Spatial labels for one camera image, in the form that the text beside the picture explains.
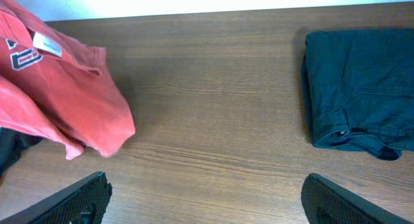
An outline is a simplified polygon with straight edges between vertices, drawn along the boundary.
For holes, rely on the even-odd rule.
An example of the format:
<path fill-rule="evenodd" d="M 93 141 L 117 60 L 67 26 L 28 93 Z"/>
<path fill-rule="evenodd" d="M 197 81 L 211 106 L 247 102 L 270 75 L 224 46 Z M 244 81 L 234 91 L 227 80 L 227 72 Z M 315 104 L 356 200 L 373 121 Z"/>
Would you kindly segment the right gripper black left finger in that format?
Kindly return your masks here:
<path fill-rule="evenodd" d="M 100 224 L 113 194 L 104 172 L 93 174 L 1 220 L 1 224 Z"/>

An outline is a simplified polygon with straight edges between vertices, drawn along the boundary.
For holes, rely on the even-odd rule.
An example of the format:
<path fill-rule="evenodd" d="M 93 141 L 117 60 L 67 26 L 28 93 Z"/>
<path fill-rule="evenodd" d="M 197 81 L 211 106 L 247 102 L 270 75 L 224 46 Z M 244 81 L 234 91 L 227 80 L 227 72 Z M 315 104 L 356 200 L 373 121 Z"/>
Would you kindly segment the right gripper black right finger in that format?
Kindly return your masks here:
<path fill-rule="evenodd" d="M 411 224 L 318 174 L 306 177 L 301 204 L 310 224 Z"/>

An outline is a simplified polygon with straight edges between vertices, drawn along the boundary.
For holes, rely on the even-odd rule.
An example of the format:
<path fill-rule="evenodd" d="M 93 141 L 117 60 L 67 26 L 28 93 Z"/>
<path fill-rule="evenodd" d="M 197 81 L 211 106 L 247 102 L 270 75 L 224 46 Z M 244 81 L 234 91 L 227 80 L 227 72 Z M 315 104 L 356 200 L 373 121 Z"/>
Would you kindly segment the orange soccer t-shirt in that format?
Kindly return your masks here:
<path fill-rule="evenodd" d="M 1 126 L 61 143 L 66 158 L 86 147 L 113 156 L 135 134 L 111 78 L 107 53 L 1 0 Z"/>

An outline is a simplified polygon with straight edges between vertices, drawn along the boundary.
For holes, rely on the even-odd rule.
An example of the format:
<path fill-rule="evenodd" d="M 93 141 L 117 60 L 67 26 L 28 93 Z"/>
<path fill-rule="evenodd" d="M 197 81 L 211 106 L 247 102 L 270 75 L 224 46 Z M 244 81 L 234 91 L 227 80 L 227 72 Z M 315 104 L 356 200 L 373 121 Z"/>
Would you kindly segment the black garment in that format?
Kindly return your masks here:
<path fill-rule="evenodd" d="M 43 138 L 39 136 L 1 127 L 1 175 L 19 160 L 23 151 L 39 144 L 42 140 Z"/>

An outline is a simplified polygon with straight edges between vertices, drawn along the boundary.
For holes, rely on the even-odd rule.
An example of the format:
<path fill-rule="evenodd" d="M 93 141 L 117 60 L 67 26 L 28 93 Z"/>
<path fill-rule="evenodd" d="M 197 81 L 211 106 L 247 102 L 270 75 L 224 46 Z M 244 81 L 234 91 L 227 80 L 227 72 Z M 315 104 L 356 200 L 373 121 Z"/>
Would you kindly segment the folded navy blue garment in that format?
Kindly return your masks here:
<path fill-rule="evenodd" d="M 307 34 L 301 81 L 312 145 L 395 161 L 413 150 L 413 30 Z"/>

